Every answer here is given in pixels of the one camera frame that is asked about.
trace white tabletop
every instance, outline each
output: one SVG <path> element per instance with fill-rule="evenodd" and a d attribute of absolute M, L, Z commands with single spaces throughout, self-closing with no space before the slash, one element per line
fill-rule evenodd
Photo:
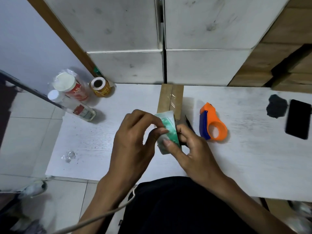
<path fill-rule="evenodd" d="M 155 114 L 160 85 L 117 84 L 110 98 L 94 107 L 104 113 L 94 123 L 66 113 L 46 174 L 100 180 L 108 171 L 113 140 L 126 113 L 141 109 Z M 272 94 L 312 104 L 312 95 L 277 92 L 269 88 L 185 86 L 182 115 L 186 114 L 199 135 L 199 110 L 211 103 L 227 126 L 228 138 L 209 142 L 218 164 L 250 196 L 312 201 L 312 143 L 285 133 L 287 114 L 278 119 L 266 114 Z M 70 163 L 62 155 L 74 151 Z M 155 156 L 140 182 L 185 176 L 171 155 Z"/>

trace cable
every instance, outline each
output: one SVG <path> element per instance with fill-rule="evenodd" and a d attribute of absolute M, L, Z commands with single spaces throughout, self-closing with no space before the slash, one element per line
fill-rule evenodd
<path fill-rule="evenodd" d="M 133 197 L 132 197 L 130 200 L 128 200 L 128 202 L 127 202 L 126 204 L 124 204 L 124 205 L 118 207 L 117 209 L 114 209 L 114 210 L 112 210 L 112 211 L 109 211 L 109 212 L 107 212 L 107 213 L 104 213 L 104 214 L 102 214 L 102 215 L 100 215 L 100 216 L 90 218 L 90 219 L 85 220 L 85 221 L 83 221 L 83 222 L 79 222 L 79 223 L 77 223 L 77 224 L 75 224 L 75 225 L 72 225 L 72 226 L 63 228 L 63 229 L 61 229 L 61 230 L 58 230 L 58 231 L 56 231 L 56 232 L 53 232 L 53 234 L 66 234 L 66 233 L 69 233 L 69 232 L 76 231 L 76 230 L 78 230 L 78 229 L 80 229 L 80 228 L 82 228 L 82 227 L 84 227 L 84 226 L 89 225 L 90 223 L 93 223 L 93 222 L 95 222 L 95 221 L 98 221 L 98 220 L 100 220 L 100 219 L 102 219 L 102 218 L 104 218 L 104 217 L 107 217 L 107 216 L 109 216 L 109 215 L 111 215 L 111 214 L 113 214 L 113 213 L 119 211 L 120 209 L 122 209 L 122 208 L 126 207 L 128 204 L 130 204 L 130 202 L 134 199 L 134 197 L 135 197 L 135 188 L 133 189 L 132 194 L 133 194 Z"/>

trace black pants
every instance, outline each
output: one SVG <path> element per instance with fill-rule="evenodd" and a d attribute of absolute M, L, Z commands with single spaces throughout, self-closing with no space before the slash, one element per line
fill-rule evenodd
<path fill-rule="evenodd" d="M 256 233 L 226 203 L 188 177 L 141 183 L 135 194 L 119 234 Z"/>

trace smartphone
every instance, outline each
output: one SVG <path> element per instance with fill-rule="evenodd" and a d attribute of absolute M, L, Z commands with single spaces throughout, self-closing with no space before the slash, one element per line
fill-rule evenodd
<path fill-rule="evenodd" d="M 311 109 L 311 104 L 292 99 L 285 132 L 301 139 L 308 139 Z"/>

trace white bottle cap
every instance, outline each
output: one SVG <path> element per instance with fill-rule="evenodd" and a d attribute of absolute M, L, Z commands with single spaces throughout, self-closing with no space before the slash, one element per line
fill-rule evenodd
<path fill-rule="evenodd" d="M 48 93 L 48 99 L 55 103 L 60 103 L 65 97 L 65 94 L 57 91 L 57 90 L 51 90 Z"/>
<path fill-rule="evenodd" d="M 55 77 L 52 85 L 60 92 L 68 92 L 75 87 L 76 83 L 76 79 L 73 75 L 63 72 Z"/>

